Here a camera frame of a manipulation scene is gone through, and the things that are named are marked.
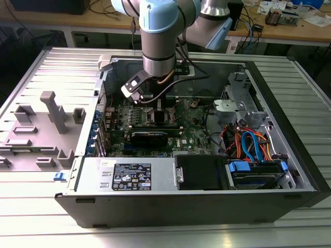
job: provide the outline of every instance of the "motherboard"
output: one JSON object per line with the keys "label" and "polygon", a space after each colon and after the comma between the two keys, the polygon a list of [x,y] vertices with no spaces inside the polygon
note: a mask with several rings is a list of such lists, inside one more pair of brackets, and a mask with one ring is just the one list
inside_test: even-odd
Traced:
{"label": "motherboard", "polygon": [[128,100],[106,112],[110,149],[107,157],[170,158],[179,154],[211,154],[204,131],[206,105],[196,99],[176,99],[166,107],[164,122],[155,122],[157,110]]}

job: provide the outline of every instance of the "circuit board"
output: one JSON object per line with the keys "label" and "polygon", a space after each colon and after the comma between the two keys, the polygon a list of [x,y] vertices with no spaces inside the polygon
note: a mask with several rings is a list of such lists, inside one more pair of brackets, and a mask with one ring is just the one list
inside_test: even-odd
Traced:
{"label": "circuit board", "polygon": [[[205,106],[193,99],[178,99],[165,109],[164,126],[150,121],[152,107],[134,106],[124,100],[109,109],[106,130],[110,135],[108,157],[170,158],[177,154],[211,154],[210,140],[204,131]],[[137,148],[130,142],[133,132],[163,132],[168,143],[159,148]]]}

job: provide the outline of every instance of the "power supply label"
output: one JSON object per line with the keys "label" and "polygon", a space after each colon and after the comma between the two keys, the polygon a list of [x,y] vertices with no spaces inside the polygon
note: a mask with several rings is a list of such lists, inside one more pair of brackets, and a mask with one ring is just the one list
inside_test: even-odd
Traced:
{"label": "power supply label", "polygon": [[151,164],[115,164],[112,189],[151,190]]}

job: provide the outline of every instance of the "robotic arm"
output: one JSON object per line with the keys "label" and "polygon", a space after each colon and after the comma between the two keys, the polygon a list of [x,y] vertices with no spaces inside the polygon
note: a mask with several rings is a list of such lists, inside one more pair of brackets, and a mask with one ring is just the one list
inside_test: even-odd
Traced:
{"label": "robotic arm", "polygon": [[216,50],[232,24],[227,0],[111,0],[113,7],[139,18],[144,70],[122,88],[138,104],[143,100],[140,85],[148,82],[153,94],[167,84],[176,66],[176,41]]}

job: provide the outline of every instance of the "slotted metal surface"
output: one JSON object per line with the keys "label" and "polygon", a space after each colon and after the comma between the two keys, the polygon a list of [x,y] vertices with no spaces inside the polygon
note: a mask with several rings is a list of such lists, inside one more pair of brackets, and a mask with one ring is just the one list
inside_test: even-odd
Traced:
{"label": "slotted metal surface", "polygon": [[[123,55],[132,52],[116,50]],[[15,121],[13,111],[27,102],[39,103],[43,89],[54,90],[68,111],[88,104],[99,76],[97,61],[111,50],[53,49],[39,57],[7,102],[0,121],[0,141]],[[192,58],[251,60],[266,79],[276,99],[331,185],[331,112],[315,84],[285,57],[191,54]],[[0,173],[0,244],[2,247],[318,247],[331,245],[331,198],[297,209],[275,223],[187,227],[83,229],[53,199],[65,183],[53,172]]]}

